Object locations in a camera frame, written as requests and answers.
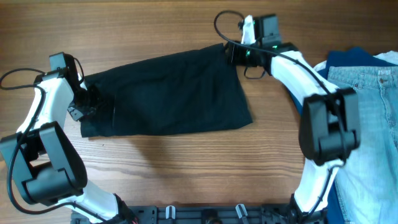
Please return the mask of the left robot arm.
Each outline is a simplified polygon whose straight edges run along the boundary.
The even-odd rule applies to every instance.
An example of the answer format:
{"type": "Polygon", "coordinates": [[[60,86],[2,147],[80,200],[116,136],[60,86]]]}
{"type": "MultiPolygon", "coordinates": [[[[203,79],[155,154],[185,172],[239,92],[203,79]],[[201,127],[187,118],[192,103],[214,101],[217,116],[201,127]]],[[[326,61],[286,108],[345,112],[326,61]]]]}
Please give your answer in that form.
{"type": "Polygon", "coordinates": [[[67,207],[90,223],[135,223],[116,195],[88,180],[85,165],[63,131],[75,82],[65,77],[39,77],[25,121],[1,139],[6,161],[7,192],[20,212],[41,215],[67,207]]]}

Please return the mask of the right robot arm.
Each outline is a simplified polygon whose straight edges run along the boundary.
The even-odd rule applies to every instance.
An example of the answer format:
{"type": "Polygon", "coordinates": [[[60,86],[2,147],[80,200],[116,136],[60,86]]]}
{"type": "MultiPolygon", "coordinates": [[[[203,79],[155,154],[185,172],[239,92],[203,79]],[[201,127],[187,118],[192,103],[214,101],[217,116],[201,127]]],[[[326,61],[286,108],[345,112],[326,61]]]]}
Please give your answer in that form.
{"type": "Polygon", "coordinates": [[[305,162],[299,186],[287,205],[266,213],[286,223],[326,223],[335,177],[361,142],[357,93],[328,82],[290,43],[260,49],[230,41],[225,48],[231,64],[263,67],[302,107],[298,141],[305,162]]]}

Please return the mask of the black shorts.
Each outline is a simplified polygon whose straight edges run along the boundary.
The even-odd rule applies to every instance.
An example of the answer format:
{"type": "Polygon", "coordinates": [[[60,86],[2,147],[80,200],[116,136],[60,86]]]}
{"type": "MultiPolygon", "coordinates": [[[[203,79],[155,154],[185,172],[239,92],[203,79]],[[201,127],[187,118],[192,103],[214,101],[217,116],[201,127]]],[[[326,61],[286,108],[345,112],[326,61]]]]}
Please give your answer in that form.
{"type": "Polygon", "coordinates": [[[81,122],[84,138],[171,135],[252,123],[223,44],[130,63],[87,76],[107,104],[81,122]]]}

